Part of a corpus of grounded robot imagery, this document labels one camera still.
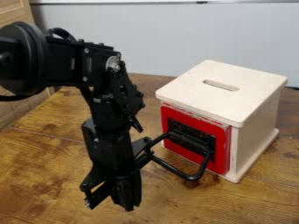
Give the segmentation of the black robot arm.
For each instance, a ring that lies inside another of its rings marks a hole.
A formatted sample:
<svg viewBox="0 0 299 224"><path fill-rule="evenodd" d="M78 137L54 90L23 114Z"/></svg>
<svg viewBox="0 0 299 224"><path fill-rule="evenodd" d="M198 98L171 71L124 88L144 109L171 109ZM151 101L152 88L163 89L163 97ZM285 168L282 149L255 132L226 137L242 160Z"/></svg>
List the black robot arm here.
<svg viewBox="0 0 299 224"><path fill-rule="evenodd" d="M96 207L111 198L131 211L142 201L136 153L146 142L134 142L130 130L143 130L136 114L146 104L120 52L76 39L62 28L43 32L26 22L2 27L0 87L11 94L0 95L0 102L20 101L48 87L62 86L79 89L91 112L82 124L92 162L80 184L86 205Z"/></svg>

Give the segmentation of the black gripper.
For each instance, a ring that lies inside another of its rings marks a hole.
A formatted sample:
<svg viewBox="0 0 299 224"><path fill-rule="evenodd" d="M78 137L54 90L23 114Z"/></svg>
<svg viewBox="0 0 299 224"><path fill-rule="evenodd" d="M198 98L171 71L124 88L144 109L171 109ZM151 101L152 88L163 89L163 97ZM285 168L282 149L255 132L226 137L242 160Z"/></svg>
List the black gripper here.
<svg viewBox="0 0 299 224"><path fill-rule="evenodd" d="M95 208L111 194L114 202L131 212L142 202L140 170L151 138L131 141L128 127L102 133L91 118L82 124L82 133L92 163L79 186L86 193L86 207Z"/></svg>

